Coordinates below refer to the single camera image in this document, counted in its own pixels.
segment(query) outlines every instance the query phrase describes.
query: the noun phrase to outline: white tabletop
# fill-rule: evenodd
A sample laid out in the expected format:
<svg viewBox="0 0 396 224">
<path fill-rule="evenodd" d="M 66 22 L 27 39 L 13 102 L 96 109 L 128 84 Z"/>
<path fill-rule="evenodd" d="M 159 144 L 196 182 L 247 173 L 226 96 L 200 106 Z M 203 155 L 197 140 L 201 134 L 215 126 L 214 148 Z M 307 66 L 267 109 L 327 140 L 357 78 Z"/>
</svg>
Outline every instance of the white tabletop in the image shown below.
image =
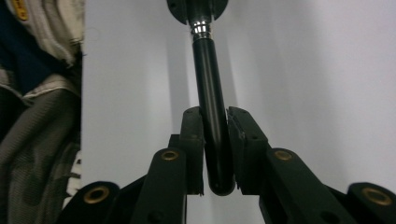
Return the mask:
<svg viewBox="0 0 396 224">
<path fill-rule="evenodd" d="M 189 28 L 166 1 L 87 1 L 83 183 L 121 187 L 198 105 Z M 396 192 L 396 2 L 230 0 L 213 23 L 227 106 L 343 192 Z M 263 223 L 258 197 L 189 196 L 188 223 Z"/>
</svg>

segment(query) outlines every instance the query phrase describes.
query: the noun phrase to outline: yellow logo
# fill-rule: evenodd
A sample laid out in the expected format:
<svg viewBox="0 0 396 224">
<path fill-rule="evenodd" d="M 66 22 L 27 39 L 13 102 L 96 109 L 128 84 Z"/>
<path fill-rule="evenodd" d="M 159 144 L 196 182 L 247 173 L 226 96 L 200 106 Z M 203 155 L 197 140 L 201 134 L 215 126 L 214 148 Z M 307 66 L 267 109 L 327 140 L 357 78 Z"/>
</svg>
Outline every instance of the yellow logo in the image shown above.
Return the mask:
<svg viewBox="0 0 396 224">
<path fill-rule="evenodd" d="M 23 0 L 12 0 L 12 4 L 14 5 L 18 18 L 21 21 L 27 21 L 27 9 Z"/>
</svg>

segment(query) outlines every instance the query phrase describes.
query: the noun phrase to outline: cylindrical handle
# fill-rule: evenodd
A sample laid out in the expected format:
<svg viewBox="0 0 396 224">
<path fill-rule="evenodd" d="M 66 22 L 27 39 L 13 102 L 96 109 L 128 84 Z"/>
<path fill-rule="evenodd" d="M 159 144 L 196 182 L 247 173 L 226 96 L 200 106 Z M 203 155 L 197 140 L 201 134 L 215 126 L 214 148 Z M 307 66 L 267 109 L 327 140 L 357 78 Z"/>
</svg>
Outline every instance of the cylindrical handle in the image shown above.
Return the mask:
<svg viewBox="0 0 396 224">
<path fill-rule="evenodd" d="M 233 191 L 233 162 L 222 98 L 215 44 L 199 38 L 192 44 L 198 96 L 204 121 L 205 157 L 209 186 L 218 195 Z"/>
</svg>

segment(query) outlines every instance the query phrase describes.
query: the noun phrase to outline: brass screw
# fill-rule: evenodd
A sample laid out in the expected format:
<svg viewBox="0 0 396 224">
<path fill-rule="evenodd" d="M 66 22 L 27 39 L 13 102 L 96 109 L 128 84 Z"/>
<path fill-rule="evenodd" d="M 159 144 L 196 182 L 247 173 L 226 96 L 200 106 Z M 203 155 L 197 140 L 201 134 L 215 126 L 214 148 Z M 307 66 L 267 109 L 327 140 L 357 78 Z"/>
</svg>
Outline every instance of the brass screw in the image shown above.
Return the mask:
<svg viewBox="0 0 396 224">
<path fill-rule="evenodd" d="M 282 150 L 276 151 L 275 156 L 282 161 L 289 161 L 292 158 L 292 156 L 289 152 L 282 151 Z"/>
<path fill-rule="evenodd" d="M 98 186 L 96 188 L 90 189 L 84 195 L 85 203 L 99 203 L 103 201 L 110 194 L 110 190 L 106 186 Z"/>
<path fill-rule="evenodd" d="M 383 206 L 392 204 L 392 199 L 381 190 L 373 189 L 373 188 L 364 188 L 361 192 L 363 193 L 364 197 L 366 197 L 366 199 L 368 199 L 372 203 L 376 203 Z"/>
<path fill-rule="evenodd" d="M 165 151 L 161 155 L 161 158 L 163 158 L 163 160 L 165 160 L 165 161 L 173 161 L 173 160 L 177 159 L 177 157 L 178 157 L 178 153 L 173 150 Z"/>
</svg>

